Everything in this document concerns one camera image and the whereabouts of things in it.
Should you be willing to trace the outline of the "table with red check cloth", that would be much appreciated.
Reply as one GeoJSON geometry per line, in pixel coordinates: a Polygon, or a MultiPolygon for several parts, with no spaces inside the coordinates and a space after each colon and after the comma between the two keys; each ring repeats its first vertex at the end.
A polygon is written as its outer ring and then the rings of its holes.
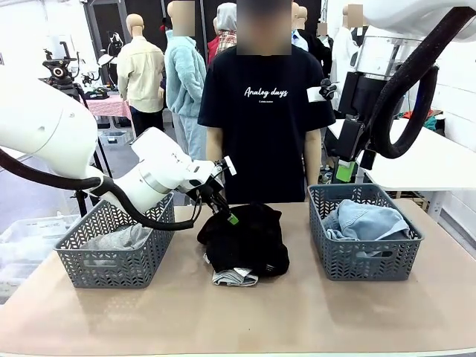
{"type": "Polygon", "coordinates": [[[86,103],[94,116],[132,119],[129,104],[120,95],[112,95],[103,100],[87,100],[86,103]]]}

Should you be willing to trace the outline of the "light blue denim shorts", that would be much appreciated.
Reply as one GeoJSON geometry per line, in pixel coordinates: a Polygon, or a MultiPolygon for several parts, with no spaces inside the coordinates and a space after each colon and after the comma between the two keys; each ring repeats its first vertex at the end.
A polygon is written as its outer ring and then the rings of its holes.
{"type": "Polygon", "coordinates": [[[321,220],[321,231],[335,243],[338,253],[354,259],[389,257],[391,252],[371,250],[372,242],[406,242],[411,239],[409,224],[395,208],[341,201],[321,220]]]}

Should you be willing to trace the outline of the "person's left forearm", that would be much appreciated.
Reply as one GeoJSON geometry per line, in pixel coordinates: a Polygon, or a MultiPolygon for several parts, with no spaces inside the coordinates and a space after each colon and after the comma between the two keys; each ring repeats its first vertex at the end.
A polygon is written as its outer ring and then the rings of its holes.
{"type": "Polygon", "coordinates": [[[306,133],[304,163],[307,184],[317,184],[321,171],[321,131],[319,129],[306,133]]]}

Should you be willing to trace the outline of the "mannequin in plaid hoodie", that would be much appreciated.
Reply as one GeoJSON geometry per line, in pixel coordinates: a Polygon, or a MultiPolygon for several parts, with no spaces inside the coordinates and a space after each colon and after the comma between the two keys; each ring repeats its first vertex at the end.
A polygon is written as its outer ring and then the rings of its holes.
{"type": "Polygon", "coordinates": [[[215,37],[208,43],[208,65],[215,56],[237,43],[237,5],[232,2],[220,4],[213,21],[215,37]]]}

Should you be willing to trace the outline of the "orange and green clothes pile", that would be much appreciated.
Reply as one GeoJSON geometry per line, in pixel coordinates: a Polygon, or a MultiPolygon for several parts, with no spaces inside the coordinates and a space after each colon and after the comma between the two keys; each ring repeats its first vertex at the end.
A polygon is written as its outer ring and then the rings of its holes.
{"type": "Polygon", "coordinates": [[[423,126],[426,129],[429,129],[431,131],[438,131],[438,130],[444,130],[445,129],[445,115],[442,110],[439,109],[430,109],[428,111],[427,117],[425,119],[425,122],[423,126]]]}

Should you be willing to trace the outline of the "person in black t-shirt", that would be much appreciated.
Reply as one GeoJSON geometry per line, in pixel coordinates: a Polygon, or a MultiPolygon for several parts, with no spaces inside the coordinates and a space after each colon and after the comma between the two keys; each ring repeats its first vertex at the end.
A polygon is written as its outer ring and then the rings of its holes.
{"type": "Polygon", "coordinates": [[[237,0],[237,43],[208,68],[199,123],[223,131],[231,204],[302,202],[306,198],[306,133],[334,124],[329,102],[310,103],[306,90],[324,73],[292,42],[293,0],[237,0]]]}

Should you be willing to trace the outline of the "mannequin in light blue fleece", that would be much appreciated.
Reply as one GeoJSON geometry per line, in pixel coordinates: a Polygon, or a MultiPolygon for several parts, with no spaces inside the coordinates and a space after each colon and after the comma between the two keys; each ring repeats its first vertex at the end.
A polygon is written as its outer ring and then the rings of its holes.
{"type": "Polygon", "coordinates": [[[206,128],[198,123],[205,84],[206,66],[196,49],[195,3],[172,0],[167,5],[172,28],[166,31],[164,55],[166,102],[172,113],[176,139],[194,160],[204,160],[206,128]]]}

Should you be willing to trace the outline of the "mannequin in dark jacket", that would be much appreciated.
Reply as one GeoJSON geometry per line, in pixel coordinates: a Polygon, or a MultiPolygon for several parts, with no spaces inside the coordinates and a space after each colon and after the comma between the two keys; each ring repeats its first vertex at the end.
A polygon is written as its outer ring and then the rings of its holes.
{"type": "Polygon", "coordinates": [[[293,44],[308,51],[321,64],[325,77],[329,77],[332,67],[331,49],[326,47],[316,35],[305,30],[307,9],[292,2],[292,41],[293,44]]]}

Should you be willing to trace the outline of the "mannequin in white shirt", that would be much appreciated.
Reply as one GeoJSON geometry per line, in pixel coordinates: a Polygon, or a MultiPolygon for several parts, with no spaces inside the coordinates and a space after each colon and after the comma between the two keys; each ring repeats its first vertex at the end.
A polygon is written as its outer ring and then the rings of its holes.
{"type": "Polygon", "coordinates": [[[352,70],[352,57],[358,53],[359,46],[353,40],[351,28],[360,28],[364,24],[363,5],[346,4],[342,7],[341,26],[334,37],[332,47],[331,82],[337,89],[332,99],[332,107],[338,111],[347,73],[352,70]]]}

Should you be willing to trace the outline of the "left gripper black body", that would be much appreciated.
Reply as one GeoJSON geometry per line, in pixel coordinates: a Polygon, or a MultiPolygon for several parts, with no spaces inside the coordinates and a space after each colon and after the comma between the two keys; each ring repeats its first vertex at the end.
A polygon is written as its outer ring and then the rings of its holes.
{"type": "Polygon", "coordinates": [[[203,203],[226,203],[222,195],[224,184],[220,176],[220,174],[210,176],[205,183],[187,191],[186,195],[194,201],[200,198],[203,203]]]}

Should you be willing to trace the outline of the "person's right forearm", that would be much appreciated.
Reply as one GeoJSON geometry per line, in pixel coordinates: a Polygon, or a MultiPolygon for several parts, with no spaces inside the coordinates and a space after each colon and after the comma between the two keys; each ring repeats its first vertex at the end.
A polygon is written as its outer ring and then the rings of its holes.
{"type": "Polygon", "coordinates": [[[209,161],[223,159],[222,153],[223,131],[220,128],[207,128],[206,158],[209,161]]]}

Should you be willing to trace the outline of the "black garment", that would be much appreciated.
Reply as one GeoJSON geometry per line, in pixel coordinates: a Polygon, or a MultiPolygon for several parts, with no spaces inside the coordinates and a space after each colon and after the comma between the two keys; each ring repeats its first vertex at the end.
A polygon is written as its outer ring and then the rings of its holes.
{"type": "Polygon", "coordinates": [[[264,278],[285,274],[290,260],[283,243],[282,212],[261,203],[232,207],[231,212],[236,223],[218,213],[206,221],[197,236],[213,270],[222,273],[239,268],[264,278]]]}

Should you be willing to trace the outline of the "grey marl t-shirt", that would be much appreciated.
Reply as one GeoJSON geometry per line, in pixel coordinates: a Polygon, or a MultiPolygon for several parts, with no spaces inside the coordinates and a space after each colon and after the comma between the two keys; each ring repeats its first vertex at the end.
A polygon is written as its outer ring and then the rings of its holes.
{"type": "Polygon", "coordinates": [[[152,233],[151,228],[140,223],[120,228],[108,234],[91,238],[80,246],[90,251],[131,251],[140,248],[152,233]]]}

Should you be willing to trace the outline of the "light grey garment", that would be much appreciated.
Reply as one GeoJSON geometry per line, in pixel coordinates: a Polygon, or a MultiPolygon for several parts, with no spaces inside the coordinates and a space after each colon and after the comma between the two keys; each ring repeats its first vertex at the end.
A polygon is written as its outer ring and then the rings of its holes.
{"type": "Polygon", "coordinates": [[[214,272],[212,283],[216,286],[249,287],[257,284],[259,277],[252,274],[249,268],[233,268],[220,272],[214,272]]]}

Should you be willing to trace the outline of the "grey plastic lattice basket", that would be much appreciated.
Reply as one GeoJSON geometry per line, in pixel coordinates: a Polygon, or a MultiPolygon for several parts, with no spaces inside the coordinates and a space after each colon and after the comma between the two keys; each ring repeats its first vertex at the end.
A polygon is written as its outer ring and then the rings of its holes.
{"type": "Polygon", "coordinates": [[[408,279],[423,235],[383,189],[375,184],[322,184],[312,185],[308,192],[312,239],[328,279],[335,281],[408,279]],[[340,255],[335,243],[323,235],[321,220],[345,199],[397,209],[410,226],[411,239],[406,242],[370,243],[372,251],[389,250],[391,252],[389,257],[354,259],[340,255]]]}
{"type": "Polygon", "coordinates": [[[173,238],[172,231],[153,229],[146,242],[131,251],[80,249],[91,238],[136,224],[127,213],[102,200],[67,231],[54,250],[74,287],[142,289],[151,283],[173,238]]]}

